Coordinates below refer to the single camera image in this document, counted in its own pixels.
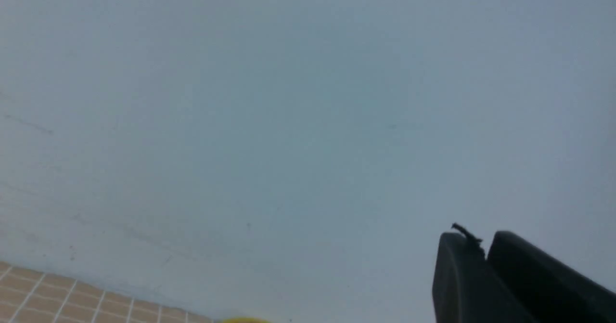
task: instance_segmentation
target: tiled wall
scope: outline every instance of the tiled wall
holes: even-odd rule
[[[0,323],[212,323],[203,316],[0,262]]]

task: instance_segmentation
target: tile grout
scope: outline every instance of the tile grout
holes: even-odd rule
[[[39,281],[37,281],[37,284],[35,284],[32,289],[30,290],[30,292],[28,293],[28,295],[26,295],[26,297],[24,298],[24,301],[22,301],[22,304],[19,305],[19,307],[17,308],[17,310],[15,310],[13,316],[11,316],[11,318],[9,319],[9,323],[12,323],[15,320],[15,317],[17,317],[17,315],[24,309],[24,306],[26,306],[26,302],[30,299],[30,297],[32,296],[32,294],[35,292],[35,290],[37,289],[37,287],[40,285],[40,282],[42,282],[42,279],[45,278],[47,274],[43,274]]]
[[[130,322],[130,315],[132,314],[132,306],[135,304],[135,298],[130,301],[130,306],[128,307],[128,314],[126,314],[126,323]]]
[[[58,317],[60,317],[60,312],[62,312],[62,309],[64,309],[64,305],[66,305],[66,302],[68,302],[68,297],[71,296],[71,292],[73,292],[73,289],[75,289],[75,286],[77,286],[77,280],[75,280],[75,283],[73,283],[73,286],[66,294],[66,297],[64,298],[64,301],[62,301],[62,305],[60,305],[60,308],[58,309],[58,312],[55,314],[55,317],[53,318],[52,323],[55,323],[58,320]]]
[[[11,292],[16,292],[18,294],[26,294],[26,297],[25,297],[24,301],[20,305],[17,305],[15,303],[9,303],[7,301],[2,300],[2,298],[0,297],[0,303],[3,303],[5,305],[9,305],[9,306],[18,306],[18,308],[17,308],[16,312],[14,313],[13,317],[11,317],[11,320],[9,320],[9,321],[0,320],[0,323],[13,323],[14,319],[17,317],[17,314],[19,314],[19,312],[21,312],[21,310],[23,310],[24,308],[26,310],[33,310],[35,312],[42,312],[42,313],[45,313],[45,314],[53,314],[53,312],[48,312],[48,311],[44,311],[44,310],[38,310],[38,309],[35,309],[35,308],[30,308],[30,307],[26,308],[26,306],[25,306],[26,302],[29,301],[29,299],[31,299],[31,297],[41,297],[43,299],[49,299],[49,300],[52,300],[52,301],[55,301],[55,302],[60,302],[58,297],[47,297],[46,295],[41,295],[41,294],[35,293],[35,290],[37,290],[37,288],[40,288],[40,286],[46,286],[46,287],[49,287],[49,288],[53,288],[55,290],[63,290],[64,292],[68,291],[66,293],[66,297],[64,298],[64,300],[62,300],[60,308],[58,309],[58,312],[56,312],[55,317],[54,317],[52,323],[56,323],[56,321],[58,321],[59,317],[62,317],[63,319],[71,319],[71,317],[64,317],[64,315],[60,314],[62,312],[62,310],[64,309],[64,306],[66,304],[70,304],[71,306],[75,306],[77,308],[82,308],[82,309],[87,309],[87,310],[94,310],[94,316],[92,317],[92,322],[91,323],[95,322],[95,320],[96,320],[97,316],[99,316],[100,312],[105,312],[105,314],[110,314],[110,315],[112,315],[114,317],[122,317],[122,318],[124,318],[124,315],[117,314],[115,312],[108,312],[107,310],[101,310],[101,305],[102,305],[103,301],[108,301],[110,303],[115,303],[117,305],[122,305],[122,306],[125,306],[125,307],[128,306],[129,311],[128,311],[128,315],[126,316],[126,323],[130,323],[130,321],[136,321],[136,322],[139,322],[139,323],[144,323],[143,321],[140,321],[139,319],[130,318],[130,316],[132,315],[133,310],[139,310],[140,312],[152,312],[152,313],[156,314],[156,312],[154,310],[150,310],[148,308],[134,306],[134,303],[136,301],[135,297],[118,294],[118,295],[120,295],[122,297],[126,297],[127,299],[130,299],[130,304],[128,304],[126,302],[116,301],[116,300],[114,300],[112,298],[107,298],[106,297],[106,294],[107,294],[106,290],[101,290],[97,286],[91,285],[88,282],[82,282],[82,281],[78,281],[77,279],[73,279],[71,277],[66,277],[66,276],[62,276],[62,275],[55,275],[55,274],[51,274],[51,273],[48,273],[48,272],[39,272],[39,271],[29,270],[27,268],[20,268],[20,267],[13,266],[13,265],[11,265],[9,263],[7,263],[7,265],[9,265],[7,270],[5,270],[4,272],[0,272],[0,280],[4,279],[6,277],[11,277],[11,278],[18,279],[18,280],[28,281],[28,282],[34,283],[35,285],[33,286],[33,288],[29,292],[25,292],[24,290],[21,290],[21,289],[18,289],[18,288],[12,288],[11,286],[0,285],[0,290],[9,290]],[[19,274],[11,273],[11,271],[13,271],[13,270],[32,271],[32,272],[35,272],[35,273],[42,274],[42,276],[40,277],[40,279],[35,280],[32,277],[24,277],[24,276],[19,275]],[[54,275],[54,276],[57,276],[57,277],[62,277],[64,279],[73,281],[73,284],[72,284],[72,286],[70,288],[67,288],[65,286],[59,286],[59,285],[55,285],[55,284],[45,283],[43,281],[43,279],[46,277],[46,275]],[[80,292],[79,290],[75,290],[75,288],[77,287],[77,284],[84,284],[84,285],[87,285],[87,286],[91,286],[92,288],[95,288],[95,290],[100,290],[102,292],[102,294],[99,297],[99,296],[91,294],[91,293]],[[90,298],[99,299],[99,303],[97,305],[97,308],[88,307],[88,306],[82,306],[82,305],[79,305],[79,304],[76,304],[76,303],[68,303],[68,299],[69,299],[69,297],[71,297],[71,294],[79,294],[79,295],[83,295],[84,297],[90,297]],[[158,306],[157,323],[161,323],[161,319],[163,319],[163,317],[175,319],[176,321],[181,322],[181,319],[178,319],[177,316],[173,316],[173,315],[170,316],[168,314],[163,314],[163,312],[162,312],[163,305],[160,305],[160,304],[157,304],[157,303],[153,303],[153,302],[149,302],[149,301],[145,301],[145,302],[146,303],[152,303],[152,304]],[[171,307],[171,306],[169,306],[169,308],[174,308],[174,309],[183,311],[184,312],[184,319],[183,319],[184,323],[188,323],[188,321],[189,321],[189,317],[188,317],[189,316],[189,312],[188,312],[188,310],[184,310],[182,308],[175,308],[175,307]],[[203,316],[203,315],[198,315],[198,316],[204,318],[205,320],[209,321],[210,323],[215,323],[215,321],[213,319],[211,319],[211,318],[209,318],[207,316]]]
[[[103,295],[101,295],[101,300],[99,300],[99,305],[96,307],[96,310],[94,311],[94,316],[92,316],[91,323],[94,323],[96,317],[99,316],[99,312],[101,312],[101,304],[103,303],[103,299],[105,299],[105,294],[107,294],[106,291],[104,291]]]

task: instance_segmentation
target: yellow object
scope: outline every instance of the yellow object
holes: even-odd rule
[[[253,317],[235,317],[225,319],[220,323],[269,323],[268,321],[264,321],[262,319],[253,318]]]

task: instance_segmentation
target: black plastic object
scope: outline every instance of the black plastic object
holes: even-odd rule
[[[459,233],[440,236],[432,288],[437,323],[537,323],[477,246]]]
[[[488,264],[541,323],[616,323],[616,295],[511,232],[497,232]]]

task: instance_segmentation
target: beige tile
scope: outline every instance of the beige tile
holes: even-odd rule
[[[205,316],[189,312],[189,323],[212,323],[212,320]]]
[[[10,267],[11,265],[9,263],[0,261],[0,272],[5,272],[9,270]]]
[[[169,316],[160,316],[160,323],[185,323],[184,319],[179,319],[176,317]]]
[[[20,277],[13,277],[6,275],[0,280],[0,286],[5,286],[11,289],[20,290],[21,292],[29,293],[34,288],[36,282],[22,279]]]
[[[64,301],[66,295],[68,295],[68,290],[40,284],[37,289],[35,289],[34,294],[40,295],[41,297],[50,297],[58,301]]]
[[[186,311],[178,308],[166,308],[163,306],[160,313],[163,316],[175,317],[178,319],[185,319],[186,317]]]
[[[150,303],[149,301],[136,300],[132,303],[132,307],[140,309],[140,310],[151,310],[152,312],[156,312],[158,314],[158,307],[160,305]]]
[[[55,321],[55,323],[90,323],[90,322],[80,322],[80,321],[75,321],[75,319],[58,316],[58,319]]]
[[[105,300],[115,301],[116,303],[122,303],[126,305],[130,305],[130,301],[131,301],[129,297],[125,297],[124,295],[110,293],[110,292],[105,293]]]
[[[136,319],[137,321],[142,321],[146,323],[157,323],[158,312],[154,313],[149,310],[139,310],[132,308],[132,311],[130,312],[130,319]]]
[[[94,323],[126,323],[126,317],[120,317],[114,314],[108,314],[106,312],[99,312],[99,314],[96,315]]]
[[[60,275],[47,274],[45,275],[45,278],[42,279],[42,283],[70,289],[73,287],[75,280]]]
[[[15,317],[15,321],[18,323],[52,323],[54,317],[50,313],[21,309]]]
[[[67,318],[75,319],[76,321],[90,322],[94,317],[94,310],[66,304],[62,308],[62,312],[60,312],[60,315]]]
[[[0,299],[2,301],[6,301],[7,303],[21,305],[27,296],[28,294],[24,292],[16,292],[8,288],[0,287]]]
[[[0,319],[9,320],[15,314],[18,306],[0,303]]]
[[[116,303],[115,301],[103,300],[101,303],[101,310],[126,317],[128,316],[129,307],[124,304]]]
[[[101,295],[103,295],[103,290],[83,282],[77,282],[77,285],[73,288],[73,292],[84,293],[92,295],[93,297],[101,297]]]
[[[26,279],[30,279],[33,281],[39,281],[40,277],[42,276],[42,272],[24,268],[13,268],[11,269],[11,271],[9,271],[9,274],[13,276],[25,277]]]
[[[85,306],[86,308],[95,309],[99,305],[99,301],[101,299],[99,297],[91,297],[89,295],[84,295],[80,293],[71,293],[68,297],[68,303],[75,304],[79,306]]]
[[[29,309],[36,309],[56,314],[60,309],[60,306],[62,306],[62,303],[60,303],[60,301],[55,301],[52,299],[46,299],[44,297],[38,297],[37,295],[33,295],[29,297],[25,307]]]

